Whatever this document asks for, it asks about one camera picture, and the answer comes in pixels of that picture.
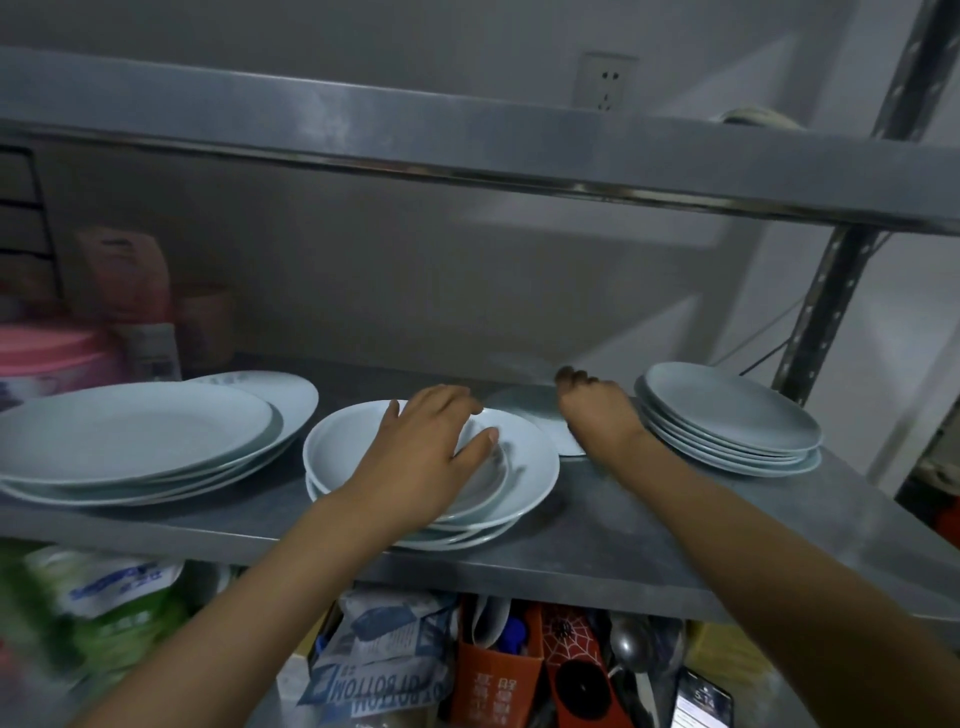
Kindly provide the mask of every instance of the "wall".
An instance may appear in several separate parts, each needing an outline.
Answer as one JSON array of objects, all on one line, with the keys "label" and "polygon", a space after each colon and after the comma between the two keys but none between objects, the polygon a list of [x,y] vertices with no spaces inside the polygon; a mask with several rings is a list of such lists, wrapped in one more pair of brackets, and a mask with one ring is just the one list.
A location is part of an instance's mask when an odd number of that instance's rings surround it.
[{"label": "wall", "polygon": [[[0,10],[0,42],[561,106],[579,56],[609,51],[639,59],[631,111],[708,118],[761,104],[865,135],[918,5],[44,0]],[[76,298],[72,230],[141,228],[176,277],[237,288],[249,349],[438,373],[524,380],[572,361],[631,386],[668,358],[739,371],[788,334],[828,237],[250,162],[66,144],[38,156]],[[811,399],[829,444],[878,481],[904,467],[878,459],[891,438],[906,427],[917,439],[931,417],[925,382],[958,321],[956,251],[934,238],[887,245]],[[752,376],[769,381],[776,362]],[[955,394],[960,376],[947,380]]]}]

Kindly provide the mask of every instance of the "smartphone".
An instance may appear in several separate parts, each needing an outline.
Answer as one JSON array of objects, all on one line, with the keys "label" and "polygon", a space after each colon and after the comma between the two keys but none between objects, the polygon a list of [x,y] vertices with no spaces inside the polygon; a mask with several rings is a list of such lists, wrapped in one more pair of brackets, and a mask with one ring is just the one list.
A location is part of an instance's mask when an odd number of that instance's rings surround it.
[{"label": "smartphone", "polygon": [[733,698],[693,670],[683,668],[670,728],[733,728]]}]

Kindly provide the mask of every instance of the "pink lid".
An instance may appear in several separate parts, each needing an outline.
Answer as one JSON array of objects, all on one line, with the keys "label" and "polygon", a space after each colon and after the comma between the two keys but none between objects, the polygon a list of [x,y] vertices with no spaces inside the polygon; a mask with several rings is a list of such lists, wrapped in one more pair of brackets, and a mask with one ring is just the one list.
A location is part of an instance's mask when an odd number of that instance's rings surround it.
[{"label": "pink lid", "polygon": [[111,351],[102,328],[66,321],[0,325],[0,372],[6,376],[49,372]]}]

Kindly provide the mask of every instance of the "hand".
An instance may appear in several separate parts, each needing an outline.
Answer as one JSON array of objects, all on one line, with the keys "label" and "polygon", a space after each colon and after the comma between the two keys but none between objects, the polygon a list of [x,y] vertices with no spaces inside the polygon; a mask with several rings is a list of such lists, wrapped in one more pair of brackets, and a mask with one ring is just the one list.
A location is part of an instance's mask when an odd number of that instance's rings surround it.
[{"label": "hand", "polygon": [[417,392],[399,413],[390,402],[376,438],[343,491],[381,514],[399,537],[427,526],[453,502],[496,445],[488,427],[454,457],[460,430],[483,411],[467,387],[442,384]]},{"label": "hand", "polygon": [[557,397],[570,432],[591,460],[611,469],[631,443],[647,434],[627,393],[583,370],[557,372]]}]

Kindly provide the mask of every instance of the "stainless steel shelf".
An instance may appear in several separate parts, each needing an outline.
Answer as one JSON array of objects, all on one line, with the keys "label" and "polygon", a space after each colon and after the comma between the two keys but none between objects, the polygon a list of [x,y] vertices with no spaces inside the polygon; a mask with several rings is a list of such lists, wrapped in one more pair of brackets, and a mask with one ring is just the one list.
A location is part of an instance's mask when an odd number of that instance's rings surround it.
[{"label": "stainless steel shelf", "polygon": [[613,202],[960,234],[960,150],[0,47],[0,125]]},{"label": "stainless steel shelf", "polygon": [[[404,398],[437,377],[250,357],[321,389],[321,417],[361,400]],[[466,382],[486,396],[500,385]],[[827,453],[814,473],[718,482],[857,570],[960,647],[960,552]],[[251,564],[310,505],[300,449],[224,491],[150,508],[90,511],[0,498],[0,535]],[[448,553],[388,551],[361,578],[408,587],[725,621],[723,607],[657,519],[587,460],[567,459],[550,497],[500,539]]]}]

